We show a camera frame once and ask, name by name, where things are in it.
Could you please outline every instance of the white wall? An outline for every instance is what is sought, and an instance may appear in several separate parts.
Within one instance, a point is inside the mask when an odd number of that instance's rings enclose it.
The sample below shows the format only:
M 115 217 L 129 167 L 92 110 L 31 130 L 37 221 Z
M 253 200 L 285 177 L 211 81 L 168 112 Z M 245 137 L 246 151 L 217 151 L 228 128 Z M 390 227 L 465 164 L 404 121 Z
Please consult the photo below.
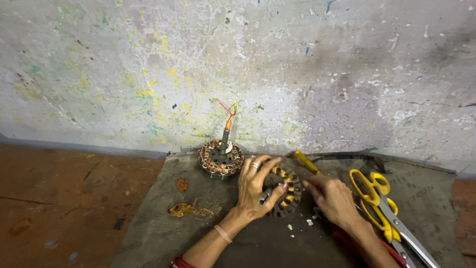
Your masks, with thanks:
M 1 6 L 9 139 L 188 151 L 221 137 L 218 98 L 241 100 L 232 139 L 248 151 L 367 150 L 476 172 L 475 0 Z

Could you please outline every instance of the yellow screwdriver handle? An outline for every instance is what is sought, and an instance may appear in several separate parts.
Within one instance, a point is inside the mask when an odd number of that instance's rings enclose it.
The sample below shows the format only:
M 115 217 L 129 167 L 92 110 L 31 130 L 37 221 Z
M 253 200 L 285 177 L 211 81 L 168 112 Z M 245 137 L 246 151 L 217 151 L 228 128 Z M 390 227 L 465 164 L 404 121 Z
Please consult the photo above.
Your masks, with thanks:
M 301 161 L 313 174 L 321 173 L 320 169 L 318 169 L 305 155 L 303 155 L 300 151 L 295 151 L 294 156 Z

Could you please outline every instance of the rubber band on wrist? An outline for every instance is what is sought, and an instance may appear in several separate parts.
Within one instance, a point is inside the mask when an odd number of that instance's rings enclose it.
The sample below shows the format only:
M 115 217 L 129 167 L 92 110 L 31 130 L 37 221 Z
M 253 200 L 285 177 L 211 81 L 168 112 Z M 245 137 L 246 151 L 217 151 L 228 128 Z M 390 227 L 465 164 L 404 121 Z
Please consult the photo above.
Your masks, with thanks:
M 227 233 L 220 226 L 215 225 L 215 229 L 228 242 L 228 244 L 231 244 L 232 241 L 231 241 L 230 237 L 227 235 Z

